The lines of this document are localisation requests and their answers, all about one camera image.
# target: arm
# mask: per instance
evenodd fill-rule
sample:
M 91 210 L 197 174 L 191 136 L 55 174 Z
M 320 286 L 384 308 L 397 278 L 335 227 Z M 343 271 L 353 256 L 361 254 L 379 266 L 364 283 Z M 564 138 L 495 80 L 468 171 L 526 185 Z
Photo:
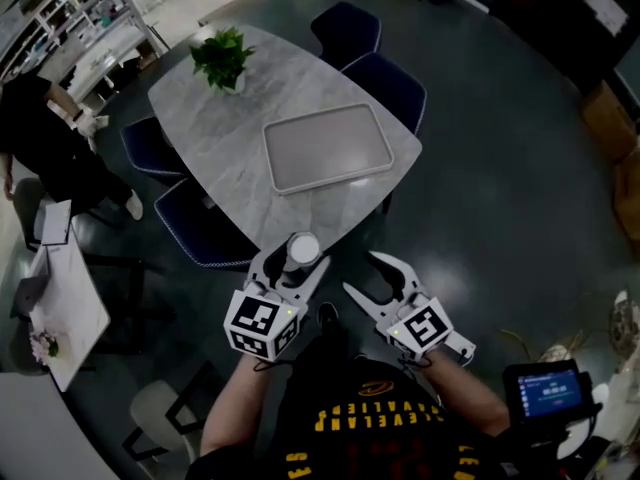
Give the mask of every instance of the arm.
M 69 117 L 74 121 L 82 114 L 82 109 L 73 101 L 73 98 L 69 96 L 69 93 L 62 87 L 56 84 L 51 84 L 51 87 L 44 95 L 45 99 L 53 101 L 62 110 L 64 110 Z
M 262 403 L 269 383 L 268 372 L 254 372 L 259 364 L 243 355 L 235 372 L 216 399 L 204 425 L 200 455 L 218 448 L 250 443 L 258 430 Z
M 11 201 L 13 199 L 13 155 L 0 153 L 0 164 L 4 171 L 4 195 Z
M 493 391 L 442 352 L 434 350 L 427 358 L 432 365 L 422 372 L 446 407 L 491 436 L 509 427 L 507 406 Z

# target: black pants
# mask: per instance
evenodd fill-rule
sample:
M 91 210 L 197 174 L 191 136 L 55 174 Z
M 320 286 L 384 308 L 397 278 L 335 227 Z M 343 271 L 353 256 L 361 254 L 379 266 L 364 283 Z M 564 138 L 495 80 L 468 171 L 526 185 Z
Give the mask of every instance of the black pants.
M 72 200 L 74 215 L 97 206 L 105 197 L 124 205 L 132 195 L 129 185 L 109 171 L 77 133 L 70 155 L 41 173 L 40 180 L 55 201 Z

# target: small plant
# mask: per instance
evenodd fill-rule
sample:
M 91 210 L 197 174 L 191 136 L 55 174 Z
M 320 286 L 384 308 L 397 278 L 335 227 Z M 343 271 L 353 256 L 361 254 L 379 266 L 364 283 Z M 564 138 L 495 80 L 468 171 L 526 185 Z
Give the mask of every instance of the small plant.
M 202 46 L 191 47 L 191 56 L 195 61 L 194 73 L 202 71 L 207 75 L 209 85 L 220 89 L 236 88 L 236 80 L 244 71 L 244 63 L 254 49 L 242 49 L 244 35 L 235 27 L 218 30 L 214 37 L 205 40 Z
M 58 341 L 55 336 L 47 331 L 31 331 L 29 336 L 33 357 L 41 364 L 47 364 L 50 357 L 56 357 L 58 351 Z

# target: white pot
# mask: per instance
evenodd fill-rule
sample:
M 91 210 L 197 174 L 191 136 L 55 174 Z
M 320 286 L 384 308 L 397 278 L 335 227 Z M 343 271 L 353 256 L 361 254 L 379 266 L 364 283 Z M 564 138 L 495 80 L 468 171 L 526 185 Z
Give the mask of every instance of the white pot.
M 223 90 L 229 94 L 239 94 L 244 91 L 244 71 L 240 73 L 240 76 L 236 78 L 236 87 L 235 89 L 229 89 L 228 87 L 223 87 Z

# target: white desk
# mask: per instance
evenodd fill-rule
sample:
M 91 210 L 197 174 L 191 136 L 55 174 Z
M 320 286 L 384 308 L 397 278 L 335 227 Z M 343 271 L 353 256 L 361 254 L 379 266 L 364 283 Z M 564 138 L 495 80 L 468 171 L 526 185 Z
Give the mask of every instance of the white desk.
M 66 245 L 40 247 L 29 275 L 36 275 L 48 250 L 49 284 L 30 313 L 34 330 L 57 334 L 59 353 L 49 361 L 51 375 L 60 391 L 71 384 L 111 319 L 96 290 L 73 231 Z
M 97 41 L 77 63 L 76 72 L 67 92 L 76 102 L 81 102 L 111 69 L 126 60 L 131 51 L 144 42 L 145 35 L 135 25 L 122 23 L 108 36 Z

